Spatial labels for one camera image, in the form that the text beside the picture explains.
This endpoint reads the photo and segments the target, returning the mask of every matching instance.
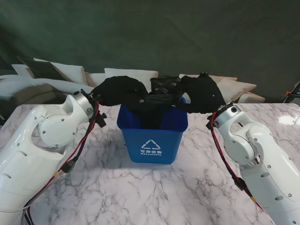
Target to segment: beige cushion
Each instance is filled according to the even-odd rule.
[[[243,83],[229,79],[221,80],[217,86],[219,87],[226,103],[237,100],[242,94],[249,92],[256,87],[255,84]]]
[[[138,70],[138,69],[112,69],[105,68],[105,75],[107,78],[113,76],[129,76],[142,82],[147,90],[151,90],[150,79],[158,77],[157,71]]]
[[[247,92],[241,95],[239,103],[264,103],[265,100],[264,97]]]
[[[26,80],[0,82],[0,96],[14,97],[19,104],[22,104],[36,95],[51,91],[53,91],[53,88],[47,83],[34,84]]]
[[[46,101],[50,101],[52,99],[55,99],[57,96],[54,91],[50,91],[48,93],[42,93],[39,95],[36,95],[27,101],[23,102],[22,104],[32,105],[32,104],[42,104]]]
[[[24,64],[12,64],[11,66],[14,68],[18,75],[34,78],[34,74],[28,66]]]
[[[198,75],[187,75],[187,74],[180,74],[179,75],[179,78],[183,78],[184,76],[189,76],[189,77],[198,77]],[[233,80],[233,81],[237,81],[238,78],[237,77],[228,77],[228,76],[213,76],[213,75],[210,75],[210,77],[212,78],[212,80],[214,82],[216,82],[216,84],[220,83],[221,80],[223,79],[229,79],[229,80]]]
[[[35,61],[43,61],[48,62],[46,60],[35,59]],[[73,65],[65,65],[56,62],[50,62],[54,68],[62,75],[67,81],[85,84],[87,85],[87,81],[85,78],[84,68],[81,66],[73,66]]]
[[[86,73],[85,72],[85,76],[86,76],[86,81],[88,83],[88,85],[90,87],[97,87],[98,85],[100,85],[105,79],[106,76],[104,73],[102,74],[96,74],[96,73]]]

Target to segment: black plastic bag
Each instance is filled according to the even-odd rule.
[[[179,77],[151,78],[151,92],[139,104],[127,108],[138,115],[142,129],[159,129],[163,115],[179,103],[183,92],[175,92]]]

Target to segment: white cushion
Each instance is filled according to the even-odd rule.
[[[26,81],[26,80],[33,80],[33,78],[30,76],[20,76],[20,75],[2,75],[2,76],[0,76],[0,82]]]
[[[229,79],[221,80],[217,86],[219,87],[226,103],[237,100],[242,94],[249,92],[256,87],[255,84],[243,83]]]
[[[25,80],[0,82],[0,96],[15,97],[20,104],[36,95],[51,91],[53,88],[47,83],[32,83]]]
[[[180,75],[179,75],[179,78],[181,79],[181,78],[183,78],[184,76],[198,77],[199,74],[198,74],[198,75],[180,74]],[[229,77],[229,76],[213,76],[213,75],[210,75],[210,77],[212,78],[212,80],[213,80],[214,82],[216,82],[216,84],[220,83],[221,80],[223,80],[223,79],[229,79],[229,80],[233,80],[233,81],[237,81],[237,80],[238,80],[237,77]]]
[[[11,66],[14,68],[14,70],[17,72],[18,75],[29,76],[29,77],[34,78],[34,74],[33,74],[32,70],[29,69],[28,66],[26,66],[24,64],[12,64]]]
[[[105,68],[105,75],[107,78],[113,76],[129,76],[135,78],[138,81],[142,82],[147,90],[151,90],[150,79],[153,77],[158,77],[157,71],[150,70],[138,70],[138,69],[112,69]]]
[[[97,87],[100,85],[105,79],[105,74],[96,74],[96,73],[85,73],[86,81],[90,87]]]
[[[87,85],[82,85],[79,83],[45,79],[45,78],[34,79],[34,83],[35,84],[48,83],[53,87],[55,91],[59,91],[67,94],[73,94],[74,92],[80,89],[83,89],[85,92],[90,93],[94,89],[93,87],[89,87]]]
[[[46,60],[40,60],[33,58],[35,61],[48,62]],[[85,84],[86,82],[84,68],[81,66],[65,65],[57,62],[50,62],[54,68],[62,75],[67,81]]]

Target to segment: black cushion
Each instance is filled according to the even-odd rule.
[[[52,80],[66,81],[66,79],[59,74],[50,62],[34,61],[18,57],[33,72],[35,78],[47,78]]]

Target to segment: green backdrop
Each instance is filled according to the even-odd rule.
[[[0,0],[0,56],[236,76],[279,98],[300,80],[296,0]]]

